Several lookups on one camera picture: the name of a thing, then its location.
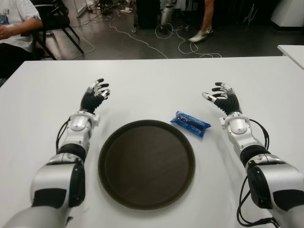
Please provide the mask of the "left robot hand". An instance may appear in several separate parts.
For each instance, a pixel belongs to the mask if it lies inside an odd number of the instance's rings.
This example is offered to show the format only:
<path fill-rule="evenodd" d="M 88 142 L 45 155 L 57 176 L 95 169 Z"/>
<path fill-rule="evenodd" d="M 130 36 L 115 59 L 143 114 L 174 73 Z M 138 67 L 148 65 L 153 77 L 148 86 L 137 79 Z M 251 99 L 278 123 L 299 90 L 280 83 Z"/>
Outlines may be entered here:
<path fill-rule="evenodd" d="M 95 109 L 108 99 L 110 95 L 109 84 L 104 79 L 94 81 L 86 90 L 80 103 L 80 110 L 94 114 Z"/>

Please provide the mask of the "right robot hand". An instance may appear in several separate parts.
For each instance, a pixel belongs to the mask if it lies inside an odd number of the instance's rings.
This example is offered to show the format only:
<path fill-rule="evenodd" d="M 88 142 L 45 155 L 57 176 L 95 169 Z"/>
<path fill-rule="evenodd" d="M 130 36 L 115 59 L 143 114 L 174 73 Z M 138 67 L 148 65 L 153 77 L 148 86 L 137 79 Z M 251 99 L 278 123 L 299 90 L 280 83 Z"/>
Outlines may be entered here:
<path fill-rule="evenodd" d="M 242 113 L 238 98 L 231 86 L 226 83 L 216 82 L 213 92 L 217 94 L 202 93 L 203 98 L 212 102 L 216 107 L 222 110 L 227 116 L 232 113 Z"/>

